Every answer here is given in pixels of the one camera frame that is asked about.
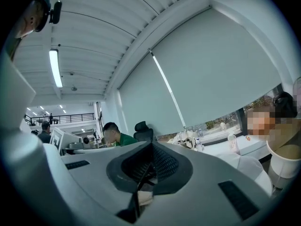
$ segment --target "chair headrest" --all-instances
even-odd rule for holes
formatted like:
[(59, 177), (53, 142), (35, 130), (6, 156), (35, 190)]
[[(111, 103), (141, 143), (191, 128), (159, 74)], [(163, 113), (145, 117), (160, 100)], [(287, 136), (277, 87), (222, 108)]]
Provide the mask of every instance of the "chair headrest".
[(146, 130), (146, 129), (149, 129), (149, 127), (146, 125), (145, 121), (142, 121), (135, 125), (135, 131)]

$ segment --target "black railing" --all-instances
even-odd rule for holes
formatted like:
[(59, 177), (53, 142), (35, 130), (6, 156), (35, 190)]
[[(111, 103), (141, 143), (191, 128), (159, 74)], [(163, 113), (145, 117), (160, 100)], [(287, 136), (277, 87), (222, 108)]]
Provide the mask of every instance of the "black railing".
[(29, 117), (26, 115), (25, 120), (29, 121), (30, 126), (40, 126), (44, 121), (50, 124), (64, 124), (71, 122), (90, 121), (95, 120), (94, 113), (76, 114), (76, 115), (54, 115), (52, 121), (49, 116)]

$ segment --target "green shirt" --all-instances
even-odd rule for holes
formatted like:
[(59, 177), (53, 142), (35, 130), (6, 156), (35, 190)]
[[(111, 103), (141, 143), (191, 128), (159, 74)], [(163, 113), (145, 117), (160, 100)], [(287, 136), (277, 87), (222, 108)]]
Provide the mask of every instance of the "green shirt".
[(124, 145), (130, 145), (130, 144), (133, 144), (133, 143), (136, 143), (136, 142), (138, 142), (138, 141), (136, 139), (134, 139), (133, 137), (121, 133), (120, 143), (116, 142), (116, 145), (124, 146)]

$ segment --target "roller blind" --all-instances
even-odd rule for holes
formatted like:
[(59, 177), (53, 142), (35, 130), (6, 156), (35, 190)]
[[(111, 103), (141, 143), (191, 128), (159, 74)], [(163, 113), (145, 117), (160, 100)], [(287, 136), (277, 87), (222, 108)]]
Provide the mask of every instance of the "roller blind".
[(135, 133), (135, 125), (141, 121), (146, 121), (156, 136), (183, 130), (176, 107), (150, 54), (119, 91), (130, 135)]
[(227, 115), (281, 83), (254, 38), (213, 9), (184, 23), (152, 51), (186, 126)]

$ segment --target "ceiling light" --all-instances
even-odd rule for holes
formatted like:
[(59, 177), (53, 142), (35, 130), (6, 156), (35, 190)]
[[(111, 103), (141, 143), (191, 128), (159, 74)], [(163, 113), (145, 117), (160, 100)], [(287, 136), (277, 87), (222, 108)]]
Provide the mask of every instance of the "ceiling light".
[(58, 66), (58, 50), (51, 49), (49, 51), (49, 58), (50, 58), (51, 70), (52, 70), (53, 78), (55, 79), (56, 87), (61, 88), (63, 87), (63, 84), (62, 84), (60, 70)]

